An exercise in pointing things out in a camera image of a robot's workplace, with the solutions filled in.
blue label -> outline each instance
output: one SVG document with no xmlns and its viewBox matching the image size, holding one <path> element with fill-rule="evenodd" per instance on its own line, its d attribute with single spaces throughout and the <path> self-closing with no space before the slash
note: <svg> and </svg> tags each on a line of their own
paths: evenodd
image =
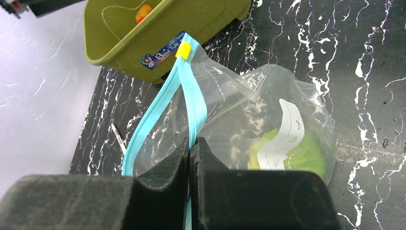
<svg viewBox="0 0 406 230">
<path fill-rule="evenodd" d="M 185 32 L 180 32 L 176 37 L 174 37 L 168 44 L 166 44 L 160 51 L 155 55 L 147 54 L 141 58 L 141 65 L 147 67 L 148 69 L 154 69 L 159 64 L 161 64 L 170 55 L 178 50 L 178 47 L 183 39 Z"/>
</svg>

plastic bag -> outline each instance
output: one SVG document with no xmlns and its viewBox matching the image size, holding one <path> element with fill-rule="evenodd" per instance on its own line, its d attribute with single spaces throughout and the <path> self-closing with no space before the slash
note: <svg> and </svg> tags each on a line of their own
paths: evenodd
<svg viewBox="0 0 406 230">
<path fill-rule="evenodd" d="M 178 57 L 157 102 L 141 120 L 138 128 L 148 122 L 150 128 L 135 131 L 123 175 L 144 173 L 184 137 L 194 141 L 198 135 L 230 169 L 311 171 L 328 184 L 336 163 L 334 124 L 315 86 L 277 65 L 239 76 L 212 61 L 187 34 L 183 42 L 188 39 L 192 50 L 187 58 Z M 195 83 L 198 89 L 192 89 Z M 205 112 L 200 121 L 192 118 Z M 134 141 L 138 148 L 132 147 Z"/>
</svg>

yellow-green plush toy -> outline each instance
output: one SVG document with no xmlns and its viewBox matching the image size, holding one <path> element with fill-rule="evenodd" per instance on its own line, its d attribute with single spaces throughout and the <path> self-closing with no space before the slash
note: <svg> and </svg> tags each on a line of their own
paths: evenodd
<svg viewBox="0 0 406 230">
<path fill-rule="evenodd" d="M 251 146 L 248 162 L 249 169 L 260 169 L 258 162 L 258 151 L 262 148 L 262 146 L 270 142 L 278 134 L 278 132 L 279 128 L 265 133 L 256 143 Z M 320 152 L 320 147 L 313 140 L 313 138 L 306 133 L 304 134 L 304 137 L 299 145 L 287 153 L 287 159 L 283 161 L 283 165 L 286 170 L 314 172 L 323 180 L 326 175 L 324 157 Z"/>
</svg>

white paper tag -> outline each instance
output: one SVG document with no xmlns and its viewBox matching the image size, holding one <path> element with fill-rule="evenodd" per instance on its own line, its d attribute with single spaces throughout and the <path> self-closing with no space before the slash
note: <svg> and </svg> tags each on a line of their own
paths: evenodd
<svg viewBox="0 0 406 230">
<path fill-rule="evenodd" d="M 258 151 L 262 170 L 285 170 L 283 161 L 287 153 L 299 145 L 305 135 L 305 127 L 299 109 L 293 103 L 279 99 L 282 108 L 282 124 L 275 138 Z"/>
</svg>

orange object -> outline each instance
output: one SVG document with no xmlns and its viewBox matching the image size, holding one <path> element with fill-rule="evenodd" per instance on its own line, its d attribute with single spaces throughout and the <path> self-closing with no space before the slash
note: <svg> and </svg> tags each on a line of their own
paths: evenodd
<svg viewBox="0 0 406 230">
<path fill-rule="evenodd" d="M 151 13 L 151 11 L 154 8 L 152 8 L 152 6 L 146 4 L 143 5 L 137 12 L 137 14 L 135 15 L 135 20 L 137 21 L 137 23 L 140 23 L 149 13 Z"/>
</svg>

